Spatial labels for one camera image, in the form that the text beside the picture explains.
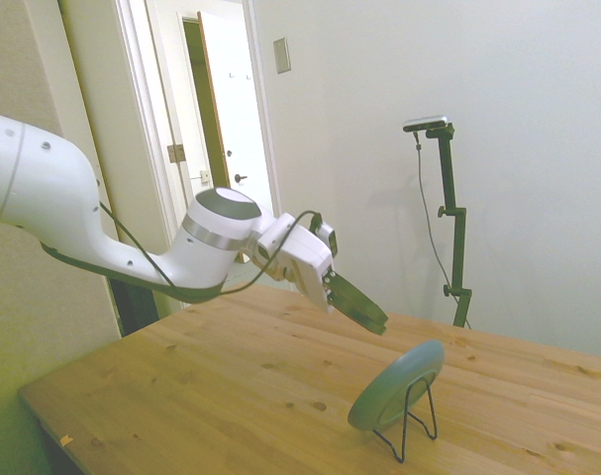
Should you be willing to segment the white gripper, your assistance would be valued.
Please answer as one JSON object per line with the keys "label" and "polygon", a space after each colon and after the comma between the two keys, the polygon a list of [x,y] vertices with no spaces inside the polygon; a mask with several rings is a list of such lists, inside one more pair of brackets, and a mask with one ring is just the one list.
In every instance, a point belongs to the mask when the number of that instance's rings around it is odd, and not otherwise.
{"label": "white gripper", "polygon": [[[334,263],[331,251],[305,228],[293,229],[278,253],[278,261],[284,277],[321,311],[330,313],[332,306],[371,333],[382,335],[386,331],[387,315],[347,279],[330,270]],[[323,283],[326,274],[327,293]]]}

